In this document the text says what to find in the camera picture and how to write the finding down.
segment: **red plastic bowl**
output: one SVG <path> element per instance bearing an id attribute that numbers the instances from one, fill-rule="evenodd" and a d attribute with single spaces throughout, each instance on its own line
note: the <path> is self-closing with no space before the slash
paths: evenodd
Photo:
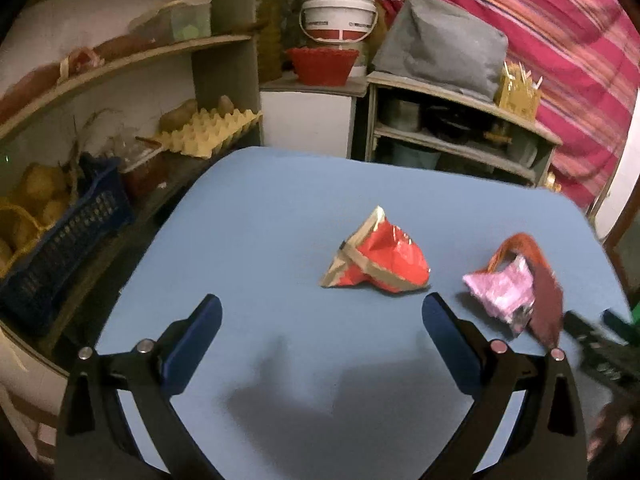
<path id="1" fill-rule="evenodd" d="M 360 53 L 354 48 L 290 48 L 287 54 L 293 62 L 298 79 L 305 85 L 344 86 L 351 67 Z"/>

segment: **metal screw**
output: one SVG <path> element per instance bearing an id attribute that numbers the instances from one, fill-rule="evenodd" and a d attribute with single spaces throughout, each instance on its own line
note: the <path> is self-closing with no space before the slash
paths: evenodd
<path id="1" fill-rule="evenodd" d="M 491 350 L 493 350 L 497 354 L 504 354 L 509 349 L 507 343 L 505 343 L 501 339 L 494 339 L 489 343 L 489 346 Z"/>
<path id="2" fill-rule="evenodd" d="M 80 351 L 78 352 L 78 357 L 81 358 L 82 361 L 86 361 L 93 354 L 94 354 L 94 350 L 92 348 L 89 348 L 88 346 L 85 346 L 84 348 L 81 348 Z"/>
<path id="3" fill-rule="evenodd" d="M 136 350 L 141 354 L 148 354 L 154 349 L 155 344 L 153 339 L 143 339 L 136 345 Z"/>
<path id="4" fill-rule="evenodd" d="M 564 361 L 564 351 L 559 348 L 553 348 L 551 351 L 551 357 L 556 361 Z"/>

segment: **red foil wrapper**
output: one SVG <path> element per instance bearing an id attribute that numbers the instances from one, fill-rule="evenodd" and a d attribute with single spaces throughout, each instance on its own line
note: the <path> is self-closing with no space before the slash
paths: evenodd
<path id="1" fill-rule="evenodd" d="M 320 285 L 371 282 L 389 292 L 406 292 L 424 288 L 430 272 L 420 247 L 377 206 L 342 243 Z"/>

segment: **striped fabric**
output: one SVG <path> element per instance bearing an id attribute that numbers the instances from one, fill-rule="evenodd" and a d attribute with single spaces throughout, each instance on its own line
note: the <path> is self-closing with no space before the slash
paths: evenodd
<path id="1" fill-rule="evenodd" d="M 379 0 L 393 21 L 402 0 Z M 544 77 L 538 120 L 564 146 L 562 192 L 588 206 L 616 167 L 640 84 L 640 35 L 617 0 L 447 0 L 502 30 L 508 59 Z"/>

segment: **blue plastic crate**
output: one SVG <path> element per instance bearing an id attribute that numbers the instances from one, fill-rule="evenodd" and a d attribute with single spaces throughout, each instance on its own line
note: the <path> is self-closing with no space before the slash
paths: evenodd
<path id="1" fill-rule="evenodd" d="M 44 335 L 72 273 L 109 233 L 134 216 L 118 172 L 118 158 L 80 157 L 81 198 L 0 282 L 0 308 L 30 335 Z"/>

